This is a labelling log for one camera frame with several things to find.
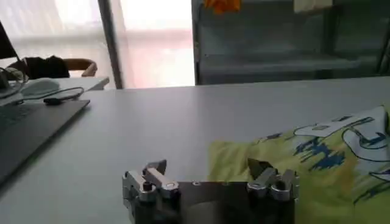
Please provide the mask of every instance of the white table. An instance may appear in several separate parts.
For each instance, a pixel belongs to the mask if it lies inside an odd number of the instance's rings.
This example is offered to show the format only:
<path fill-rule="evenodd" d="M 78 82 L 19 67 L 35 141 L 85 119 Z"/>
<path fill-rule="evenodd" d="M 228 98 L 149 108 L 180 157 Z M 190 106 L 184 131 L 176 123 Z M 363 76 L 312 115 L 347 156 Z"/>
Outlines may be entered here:
<path fill-rule="evenodd" d="M 108 77 L 64 78 L 55 80 L 60 84 L 60 89 L 68 89 L 81 86 L 84 88 L 85 91 L 103 90 L 104 86 L 110 82 L 110 79 Z M 19 93 L 6 99 L 0 99 L 0 106 L 22 98 L 23 95 Z"/>
<path fill-rule="evenodd" d="M 389 84 L 377 77 L 87 92 L 87 110 L 1 192 L 1 223 L 129 223 L 125 170 L 166 158 L 167 176 L 204 180 L 212 141 L 251 141 L 372 108 L 390 101 Z"/>

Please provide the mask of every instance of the laptop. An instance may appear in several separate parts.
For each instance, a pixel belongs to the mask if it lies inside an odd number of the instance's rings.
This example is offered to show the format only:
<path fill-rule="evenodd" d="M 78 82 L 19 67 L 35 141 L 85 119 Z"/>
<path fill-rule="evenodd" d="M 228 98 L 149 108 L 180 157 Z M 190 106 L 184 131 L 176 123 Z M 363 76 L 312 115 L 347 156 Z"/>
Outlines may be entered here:
<path fill-rule="evenodd" d="M 0 59 L 12 57 L 17 54 L 0 22 Z M 56 106 L 44 103 L 1 106 L 0 186 L 89 102 L 74 100 Z"/>

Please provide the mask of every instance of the blue print on cloth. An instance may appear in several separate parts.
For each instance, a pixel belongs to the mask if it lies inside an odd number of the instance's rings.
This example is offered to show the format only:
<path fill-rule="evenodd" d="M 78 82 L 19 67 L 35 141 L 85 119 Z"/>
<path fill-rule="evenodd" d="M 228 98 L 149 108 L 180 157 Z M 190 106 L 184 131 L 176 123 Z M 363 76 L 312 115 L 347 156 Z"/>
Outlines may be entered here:
<path fill-rule="evenodd" d="M 344 162 L 346 158 L 344 152 L 335 153 L 333 150 L 329 149 L 324 143 L 319 144 L 318 142 L 319 142 L 319 137 L 315 137 L 312 140 L 309 140 L 308 142 L 298 145 L 296 148 L 296 152 L 294 153 L 295 156 L 303 152 L 309 152 L 308 154 L 302 156 L 301 163 L 304 163 L 308 159 L 320 153 L 324 154 L 324 157 L 316 164 L 314 164 L 309 169 L 309 171 L 312 171 L 314 169 L 319 169 L 319 170 L 329 169 L 334 166 L 340 166 Z"/>

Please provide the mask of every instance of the laptop keyboard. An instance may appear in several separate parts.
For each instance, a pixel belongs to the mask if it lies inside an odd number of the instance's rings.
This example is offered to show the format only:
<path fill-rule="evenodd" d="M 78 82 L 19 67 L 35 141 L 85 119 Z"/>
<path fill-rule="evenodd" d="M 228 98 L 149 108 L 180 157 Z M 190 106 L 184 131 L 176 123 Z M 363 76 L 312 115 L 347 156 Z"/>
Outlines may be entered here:
<path fill-rule="evenodd" d="M 38 105 L 18 105 L 0 107 L 0 135 L 28 115 L 39 109 Z"/>

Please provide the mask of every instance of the cable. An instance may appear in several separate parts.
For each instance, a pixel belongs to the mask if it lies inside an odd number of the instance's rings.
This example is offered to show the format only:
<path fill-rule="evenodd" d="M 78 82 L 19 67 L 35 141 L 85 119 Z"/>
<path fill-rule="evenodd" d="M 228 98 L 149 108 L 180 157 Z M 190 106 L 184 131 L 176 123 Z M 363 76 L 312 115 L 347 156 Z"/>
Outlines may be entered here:
<path fill-rule="evenodd" d="M 7 73 L 8 75 L 15 76 L 12 72 L 10 72 L 2 67 L 0 67 L 0 71 Z M 9 96 L 12 96 L 12 95 L 18 93 L 21 90 L 21 88 L 24 86 L 25 82 L 20 82 L 18 80 L 18 77 L 17 76 L 15 76 L 15 77 L 16 77 L 15 84 L 11 88 L 7 88 L 4 93 L 0 93 L 0 99 L 6 98 L 6 97 L 9 97 Z"/>
<path fill-rule="evenodd" d="M 56 95 L 58 93 L 64 93 L 64 92 L 67 92 L 67 91 L 70 91 L 70 90 L 74 90 L 74 89 L 79 89 L 80 92 L 72 94 L 70 96 L 47 98 L 49 96 L 53 96 L 53 95 Z M 73 88 L 68 88 L 68 89 L 61 89 L 61 90 L 58 90 L 58 91 L 55 91 L 55 92 L 52 92 L 52 93 L 47 93 L 47 94 L 42 95 L 42 96 L 23 98 L 23 99 L 20 99 L 20 100 L 13 101 L 10 104 L 21 104 L 21 103 L 23 103 L 24 101 L 27 101 L 27 100 L 40 100 L 40 99 L 43 99 L 43 102 L 46 105 L 59 105 L 59 104 L 61 104 L 62 102 L 66 101 L 66 100 L 79 98 L 84 92 L 85 92 L 84 88 L 78 86 L 78 87 L 73 87 Z"/>

